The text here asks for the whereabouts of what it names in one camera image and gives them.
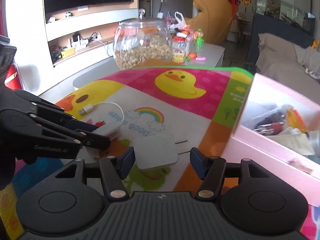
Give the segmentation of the orange beanbag chair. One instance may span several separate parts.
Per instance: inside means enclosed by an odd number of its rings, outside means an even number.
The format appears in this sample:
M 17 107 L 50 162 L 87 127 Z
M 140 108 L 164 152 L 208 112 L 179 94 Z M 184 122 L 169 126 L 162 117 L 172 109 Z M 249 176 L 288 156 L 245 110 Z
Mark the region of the orange beanbag chair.
M 193 0 L 198 13 L 186 18 L 186 24 L 194 31 L 201 29 L 208 44 L 221 44 L 230 31 L 235 15 L 235 6 L 229 0 Z

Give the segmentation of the green toy figure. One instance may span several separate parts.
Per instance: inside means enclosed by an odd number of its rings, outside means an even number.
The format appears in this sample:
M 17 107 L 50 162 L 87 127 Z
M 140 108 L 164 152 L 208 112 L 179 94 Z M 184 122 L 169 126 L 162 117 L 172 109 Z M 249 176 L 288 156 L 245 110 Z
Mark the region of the green toy figure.
M 202 29 L 197 29 L 194 33 L 194 47 L 195 52 L 199 53 L 202 50 L 203 44 L 204 44 L 204 33 Z

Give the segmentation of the yellow liquid bottle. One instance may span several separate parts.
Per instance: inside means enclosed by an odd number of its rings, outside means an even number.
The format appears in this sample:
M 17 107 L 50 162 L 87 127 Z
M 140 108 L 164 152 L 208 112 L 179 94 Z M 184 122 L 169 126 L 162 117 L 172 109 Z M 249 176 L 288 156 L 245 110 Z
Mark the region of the yellow liquid bottle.
M 308 131 L 303 118 L 293 107 L 286 110 L 286 122 L 290 127 L 297 128 L 302 133 L 306 133 Z

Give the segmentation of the glass jar of nuts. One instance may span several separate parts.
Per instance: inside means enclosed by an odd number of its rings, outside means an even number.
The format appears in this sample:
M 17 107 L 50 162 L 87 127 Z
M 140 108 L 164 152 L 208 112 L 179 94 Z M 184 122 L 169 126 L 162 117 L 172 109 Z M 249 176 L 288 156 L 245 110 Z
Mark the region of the glass jar of nuts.
M 170 61 L 172 39 L 164 20 L 131 18 L 119 22 L 113 51 L 119 69 L 126 70 L 148 59 Z

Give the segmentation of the glass fish tank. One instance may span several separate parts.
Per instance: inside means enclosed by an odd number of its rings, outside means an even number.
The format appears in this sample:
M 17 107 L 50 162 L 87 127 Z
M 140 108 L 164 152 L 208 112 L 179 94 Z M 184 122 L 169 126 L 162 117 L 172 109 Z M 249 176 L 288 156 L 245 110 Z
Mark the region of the glass fish tank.
M 313 0 L 255 0 L 255 13 L 282 20 L 313 35 L 316 16 Z

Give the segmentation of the white power adapter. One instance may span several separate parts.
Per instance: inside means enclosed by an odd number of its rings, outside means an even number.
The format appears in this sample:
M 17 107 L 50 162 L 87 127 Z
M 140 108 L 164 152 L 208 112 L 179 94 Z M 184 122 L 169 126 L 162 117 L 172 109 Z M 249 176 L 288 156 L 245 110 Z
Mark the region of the white power adapter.
M 158 134 L 136 139 L 133 142 L 137 167 L 142 171 L 170 166 L 178 161 L 176 146 L 188 142 L 187 139 L 175 141 L 170 134 Z

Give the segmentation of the white tv cabinet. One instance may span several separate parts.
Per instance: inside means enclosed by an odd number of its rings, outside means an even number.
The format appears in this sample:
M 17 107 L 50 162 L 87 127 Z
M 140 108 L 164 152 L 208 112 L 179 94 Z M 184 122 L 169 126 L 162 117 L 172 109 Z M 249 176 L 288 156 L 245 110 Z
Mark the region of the white tv cabinet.
M 23 87 L 40 95 L 90 64 L 85 60 L 54 67 L 48 43 L 77 31 L 115 23 L 138 14 L 138 0 L 129 4 L 102 5 L 87 13 L 47 23 L 43 0 L 5 0 L 5 22 Z

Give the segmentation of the white ethernet adapter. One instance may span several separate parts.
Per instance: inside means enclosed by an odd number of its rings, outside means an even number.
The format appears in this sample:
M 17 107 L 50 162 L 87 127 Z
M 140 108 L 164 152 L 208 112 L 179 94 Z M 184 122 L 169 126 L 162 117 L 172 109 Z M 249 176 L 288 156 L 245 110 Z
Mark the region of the white ethernet adapter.
M 114 121 L 114 122 L 107 122 L 106 124 L 104 124 L 103 126 L 98 127 L 97 129 L 95 129 L 93 131 L 94 134 L 97 135 L 103 135 L 105 137 L 108 137 L 110 140 L 113 140 L 117 137 L 119 137 L 120 135 L 120 128 L 123 125 L 124 121 L 125 121 L 125 114 L 123 109 L 115 102 L 108 102 L 108 101 L 103 101 L 103 102 L 99 102 L 96 104 L 88 104 L 85 107 L 82 107 L 82 109 L 80 109 L 78 111 L 78 113 L 83 116 L 85 114 L 89 114 L 92 111 L 94 111 L 98 106 L 100 105 L 114 105 L 116 106 L 120 112 L 121 112 L 121 117 L 120 117 L 120 121 Z

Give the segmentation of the colourful duck play mat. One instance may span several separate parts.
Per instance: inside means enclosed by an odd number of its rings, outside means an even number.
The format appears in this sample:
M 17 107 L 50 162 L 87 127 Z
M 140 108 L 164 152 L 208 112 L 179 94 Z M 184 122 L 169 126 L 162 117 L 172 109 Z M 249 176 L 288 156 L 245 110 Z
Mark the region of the colourful duck play mat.
M 1 189 L 1 239 L 319 239 L 319 206 L 251 159 L 226 160 L 220 196 L 195 198 L 202 180 L 190 150 L 223 158 L 254 76 L 240 68 L 133 68 L 54 103 L 100 127 L 120 121 L 116 106 L 78 111 L 115 102 L 125 121 L 105 150 L 84 146 L 72 159 L 16 160 L 10 184 Z M 99 160 L 158 134 L 188 140 L 176 146 L 177 163 L 142 171 L 135 162 L 122 181 L 129 199 L 109 202 Z

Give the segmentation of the cream tube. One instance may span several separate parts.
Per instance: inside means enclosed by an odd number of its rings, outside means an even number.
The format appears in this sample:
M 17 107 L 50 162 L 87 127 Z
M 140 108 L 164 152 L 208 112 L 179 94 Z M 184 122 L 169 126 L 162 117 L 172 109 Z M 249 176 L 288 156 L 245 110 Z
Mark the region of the cream tube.
M 316 154 L 306 134 L 271 135 L 267 137 L 300 155 L 309 156 Z

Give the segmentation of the black item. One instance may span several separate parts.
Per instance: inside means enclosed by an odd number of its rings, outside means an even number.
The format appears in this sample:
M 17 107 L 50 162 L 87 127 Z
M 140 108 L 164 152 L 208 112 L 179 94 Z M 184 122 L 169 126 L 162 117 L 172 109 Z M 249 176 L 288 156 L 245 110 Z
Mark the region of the black item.
M 261 125 L 268 125 L 272 123 L 286 124 L 287 110 L 291 108 L 291 105 L 278 106 L 266 113 L 254 116 L 247 120 L 242 120 L 241 124 L 249 129 L 256 129 Z

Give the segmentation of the grey sofa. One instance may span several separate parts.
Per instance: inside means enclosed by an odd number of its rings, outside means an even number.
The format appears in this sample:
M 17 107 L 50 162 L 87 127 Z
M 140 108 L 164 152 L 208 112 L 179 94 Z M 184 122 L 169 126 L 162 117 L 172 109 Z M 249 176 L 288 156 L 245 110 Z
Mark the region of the grey sofa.
M 319 103 L 319 51 L 263 33 L 255 65 L 260 74 Z

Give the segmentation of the pink cardboard box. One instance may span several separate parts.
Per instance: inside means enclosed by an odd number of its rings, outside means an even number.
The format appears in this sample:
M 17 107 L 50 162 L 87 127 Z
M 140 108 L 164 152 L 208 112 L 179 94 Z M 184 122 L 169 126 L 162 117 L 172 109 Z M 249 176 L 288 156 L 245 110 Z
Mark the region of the pink cardboard box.
M 303 156 L 299 153 L 260 135 L 241 124 L 257 115 L 266 113 L 278 106 L 291 105 L 303 118 L 308 131 L 300 132 L 287 122 L 277 135 L 306 134 L 315 155 Z M 300 191 L 310 205 L 319 206 L 319 150 L 316 149 L 313 135 L 319 134 L 319 105 L 298 92 L 268 77 L 255 74 L 247 96 L 236 119 L 222 157 L 228 162 L 238 163 L 251 159 L 263 166 L 292 187 Z

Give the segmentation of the red metal lipstick tube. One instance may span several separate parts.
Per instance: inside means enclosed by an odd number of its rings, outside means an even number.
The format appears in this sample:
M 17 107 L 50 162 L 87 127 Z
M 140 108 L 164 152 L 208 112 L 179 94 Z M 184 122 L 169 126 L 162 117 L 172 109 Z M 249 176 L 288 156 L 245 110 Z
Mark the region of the red metal lipstick tube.
M 260 135 L 269 136 L 279 134 L 285 126 L 285 122 L 274 122 L 271 124 L 259 125 L 253 131 L 257 132 Z

